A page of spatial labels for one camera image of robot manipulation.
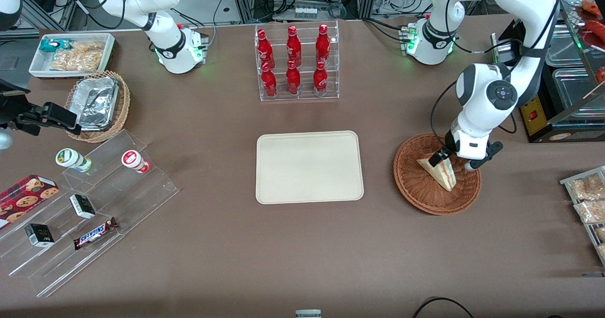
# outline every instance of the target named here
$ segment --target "brown table surface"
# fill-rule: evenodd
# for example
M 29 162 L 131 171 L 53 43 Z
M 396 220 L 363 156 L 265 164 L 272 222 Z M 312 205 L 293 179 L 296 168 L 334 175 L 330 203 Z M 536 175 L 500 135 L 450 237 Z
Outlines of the brown table surface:
M 461 40 L 488 47 L 510 16 L 465 20 Z M 253 26 L 220 28 L 207 64 L 172 75 L 147 51 L 143 32 L 114 32 L 111 68 L 132 93 L 125 128 L 149 146 L 182 191 L 52 296 L 0 273 L 0 317 L 410 317 L 447 296 L 476 317 L 605 315 L 605 279 L 564 188 L 604 164 L 604 143 L 528 144 L 495 130 L 505 149 L 482 167 L 478 201 L 452 217 L 408 204 L 393 181 L 399 145 L 429 132 L 438 94 L 488 55 L 460 50 L 439 66 L 402 57 L 398 44 L 361 21 L 340 21 L 341 98 L 261 103 Z M 73 80 L 30 82 L 30 101 L 63 104 Z M 461 107 L 454 92 L 436 115 L 445 133 Z M 255 199 L 255 146 L 268 133 L 353 130 L 365 195 L 355 202 L 263 206 Z M 0 189 L 29 173 L 62 169 L 56 152 L 97 146 L 63 131 L 14 133 L 0 154 Z M 464 317 L 433 303 L 420 317 Z

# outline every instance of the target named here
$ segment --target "cookie box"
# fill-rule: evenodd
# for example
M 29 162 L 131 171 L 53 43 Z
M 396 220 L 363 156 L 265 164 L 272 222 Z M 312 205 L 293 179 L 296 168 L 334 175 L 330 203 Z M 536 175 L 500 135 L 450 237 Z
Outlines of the cookie box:
M 33 174 L 3 191 L 0 193 L 0 230 L 58 192 L 56 183 Z

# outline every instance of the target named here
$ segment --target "acrylic bottle rack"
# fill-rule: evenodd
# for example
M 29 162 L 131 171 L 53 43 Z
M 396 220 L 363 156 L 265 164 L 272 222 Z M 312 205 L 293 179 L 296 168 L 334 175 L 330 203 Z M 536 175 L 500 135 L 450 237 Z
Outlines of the acrylic bottle rack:
M 9 275 L 28 277 L 37 297 L 47 297 L 178 193 L 166 173 L 153 165 L 145 146 L 122 130 L 86 155 L 93 161 L 88 172 L 66 169 L 54 178 L 61 190 L 56 197 L 28 213 L 25 220 L 0 231 L 0 257 Z M 130 149 L 149 159 L 152 169 L 139 174 L 123 167 L 121 155 Z M 88 197 L 96 211 L 92 219 L 76 215 L 69 201 L 73 194 Z M 74 239 L 112 217 L 118 228 L 75 250 Z M 47 225 L 55 243 L 45 249 L 33 247 L 24 230 L 28 223 Z
M 328 25 L 328 37 L 330 38 L 330 58 L 326 62 L 326 72 L 328 73 L 327 92 L 323 97 L 315 96 L 313 92 L 313 73 L 316 69 L 315 42 L 319 35 L 320 24 Z M 338 98 L 339 90 L 339 34 L 338 23 L 336 21 L 324 22 L 300 22 L 295 23 L 298 38 L 302 44 L 302 64 L 298 70 L 301 74 L 301 92 L 293 96 L 288 92 L 285 73 L 288 66 L 288 53 L 286 42 L 288 41 L 288 26 L 292 24 L 268 23 L 257 25 L 254 35 L 254 52 L 257 60 L 257 75 L 259 77 L 259 94 L 261 101 L 294 101 L 294 100 L 324 100 Z M 259 37 L 257 31 L 264 29 L 267 32 L 267 39 L 273 48 L 273 57 L 275 68 L 272 70 L 277 80 L 277 97 L 269 98 L 264 92 L 263 81 L 261 80 L 261 61 L 257 51 L 259 46 Z

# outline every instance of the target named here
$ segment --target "red soda bottle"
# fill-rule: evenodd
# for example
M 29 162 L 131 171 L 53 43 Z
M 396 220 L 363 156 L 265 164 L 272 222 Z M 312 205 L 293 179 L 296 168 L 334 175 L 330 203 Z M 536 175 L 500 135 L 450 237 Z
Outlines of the red soda bottle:
M 313 74 L 313 85 L 315 86 L 315 96 L 323 97 L 326 96 L 326 85 L 328 82 L 328 73 L 326 72 L 326 64 L 324 61 L 317 62 L 317 70 Z
M 330 38 L 328 38 L 328 25 L 320 25 L 320 35 L 315 42 L 316 61 L 327 61 L 330 57 Z
M 301 49 L 301 40 L 296 34 L 296 26 L 288 27 L 288 59 L 294 60 L 296 66 L 300 66 L 303 63 L 303 52 Z
M 288 71 L 285 73 L 285 78 L 288 81 L 288 92 L 292 96 L 300 94 L 301 91 L 301 73 L 296 68 L 296 61 L 288 61 Z
M 277 81 L 275 80 L 275 75 L 269 68 L 268 62 L 264 62 L 261 65 L 261 69 L 263 73 L 261 74 L 261 80 L 263 81 L 263 88 L 265 89 L 265 94 L 268 98 L 276 98 L 277 97 Z
M 261 58 L 261 66 L 264 62 L 268 62 L 268 68 L 275 68 L 275 60 L 273 59 L 273 47 L 271 47 L 271 43 L 268 42 L 267 32 L 265 30 L 260 29 L 257 32 L 259 36 L 259 56 Z

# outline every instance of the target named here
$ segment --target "round wicker basket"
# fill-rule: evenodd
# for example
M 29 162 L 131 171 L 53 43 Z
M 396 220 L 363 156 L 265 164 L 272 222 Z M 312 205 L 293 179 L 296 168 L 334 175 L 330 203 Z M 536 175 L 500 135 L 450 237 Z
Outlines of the round wicker basket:
M 110 128 L 106 131 L 82 131 L 80 135 L 73 135 L 72 133 L 67 133 L 67 135 L 69 135 L 73 139 L 89 143 L 99 143 L 111 139 L 112 137 L 117 135 L 117 133 L 120 132 L 122 127 L 124 127 L 124 123 L 126 122 L 126 118 L 128 117 L 128 107 L 130 106 L 130 91 L 128 90 L 128 85 L 124 83 L 124 79 L 122 79 L 120 75 L 112 71 L 97 72 L 93 75 L 86 76 L 84 78 L 95 79 L 101 77 L 112 77 L 120 83 L 120 88 L 117 94 L 118 98 L 115 101 L 115 110 L 112 118 L 112 126 L 110 126 Z M 65 102 L 65 109 L 69 109 L 74 90 L 76 90 L 76 86 L 71 88 L 71 92 L 69 93 L 69 96 L 67 96 L 67 102 Z
M 412 137 L 399 147 L 393 162 L 393 174 L 399 190 L 411 204 L 433 215 L 454 215 L 477 200 L 481 173 L 478 170 L 468 172 L 465 169 L 467 161 L 452 155 L 450 161 L 456 174 L 456 186 L 452 191 L 446 191 L 416 161 L 440 148 L 432 133 Z

